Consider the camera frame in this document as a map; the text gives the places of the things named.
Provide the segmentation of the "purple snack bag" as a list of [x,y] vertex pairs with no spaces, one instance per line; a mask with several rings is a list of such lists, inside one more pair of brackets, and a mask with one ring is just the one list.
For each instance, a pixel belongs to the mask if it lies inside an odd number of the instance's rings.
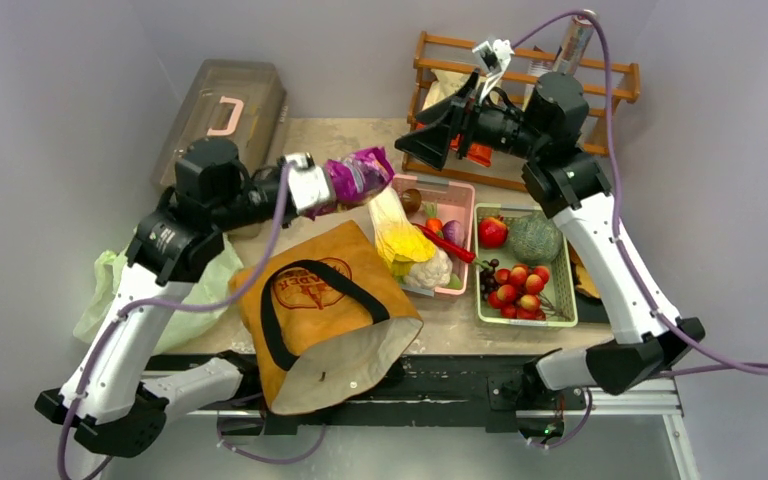
[[318,207],[311,218],[352,210],[365,205],[388,187],[395,171],[386,150],[375,146],[329,159],[323,169],[334,190],[333,199]]

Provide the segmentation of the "toy napa cabbage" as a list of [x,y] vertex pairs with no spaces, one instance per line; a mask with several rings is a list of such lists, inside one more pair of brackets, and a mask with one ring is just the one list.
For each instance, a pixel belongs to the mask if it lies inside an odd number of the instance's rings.
[[434,257],[436,247],[408,220],[392,187],[375,196],[368,210],[376,251],[394,277],[403,277],[413,265]]

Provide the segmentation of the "toy red chili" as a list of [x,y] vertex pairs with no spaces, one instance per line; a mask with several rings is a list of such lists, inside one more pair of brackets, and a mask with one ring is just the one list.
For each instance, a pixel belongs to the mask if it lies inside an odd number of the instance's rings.
[[444,239],[443,237],[433,232],[431,229],[425,227],[424,225],[413,223],[413,226],[416,229],[418,229],[434,245],[436,245],[437,247],[440,247],[448,254],[454,255],[456,258],[458,258],[462,262],[466,264],[471,264],[476,260],[476,255],[473,252],[469,251],[464,247],[458,246],[449,240]]

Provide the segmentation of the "toy melon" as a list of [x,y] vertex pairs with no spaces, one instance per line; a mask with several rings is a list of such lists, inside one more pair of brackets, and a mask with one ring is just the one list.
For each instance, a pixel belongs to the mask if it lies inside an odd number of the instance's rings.
[[541,212],[512,218],[507,225],[508,249],[511,255],[521,263],[551,263],[563,246],[563,234]]

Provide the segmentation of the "green plastic grocery bag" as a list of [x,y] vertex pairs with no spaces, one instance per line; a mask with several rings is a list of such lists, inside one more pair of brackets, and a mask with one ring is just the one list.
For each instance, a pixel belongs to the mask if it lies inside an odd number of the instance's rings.
[[[229,296],[228,281],[243,268],[243,263],[227,236],[223,237],[223,252],[206,267],[201,279],[183,301],[185,304],[216,303]],[[126,265],[126,252],[106,250],[93,264],[95,289],[89,305],[73,329],[73,336],[90,344],[107,315]],[[221,310],[206,313],[175,312],[164,329],[153,353],[165,353],[212,328],[223,314]]]

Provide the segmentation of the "brown paper tote bag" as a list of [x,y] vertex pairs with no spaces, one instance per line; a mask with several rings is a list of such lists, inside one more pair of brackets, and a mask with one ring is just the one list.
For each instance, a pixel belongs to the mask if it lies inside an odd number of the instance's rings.
[[229,280],[268,409],[299,415],[379,384],[423,327],[361,228],[346,221]]

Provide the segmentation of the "toy grape bunch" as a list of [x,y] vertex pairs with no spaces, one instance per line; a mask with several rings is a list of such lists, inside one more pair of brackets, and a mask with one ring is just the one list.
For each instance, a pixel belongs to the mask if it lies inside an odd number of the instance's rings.
[[487,301],[489,296],[499,287],[498,281],[496,280],[496,270],[499,265],[500,262],[498,259],[481,261],[479,263],[479,288],[481,299],[483,301]]

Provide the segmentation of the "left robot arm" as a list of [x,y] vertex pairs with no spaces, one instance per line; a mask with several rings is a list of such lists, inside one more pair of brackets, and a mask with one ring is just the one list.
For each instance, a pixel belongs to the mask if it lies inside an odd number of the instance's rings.
[[224,301],[190,304],[187,297],[224,248],[224,235],[295,216],[288,181],[315,169],[307,153],[288,154],[249,173],[227,139],[193,142],[175,162],[175,181],[142,219],[126,251],[114,300],[79,367],[60,388],[39,394],[36,410],[74,442],[104,457],[144,452],[170,422],[226,401],[244,409],[257,399],[251,364],[222,353],[170,376],[143,376],[171,317],[206,313]]

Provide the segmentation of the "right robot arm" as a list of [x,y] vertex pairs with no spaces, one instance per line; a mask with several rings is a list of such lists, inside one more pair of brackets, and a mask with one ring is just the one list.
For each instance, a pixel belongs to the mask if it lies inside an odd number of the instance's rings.
[[650,304],[658,286],[612,218],[616,192],[597,160],[578,145],[589,113],[582,85],[567,74],[544,74],[524,109],[480,100],[481,87],[472,73],[456,93],[421,111],[420,128],[399,137],[396,149],[436,170],[445,166],[454,138],[463,148],[477,143],[522,159],[527,192],[582,259],[613,334],[606,343],[526,363],[524,399],[544,407],[571,387],[619,395],[670,370],[705,329],[668,301]]

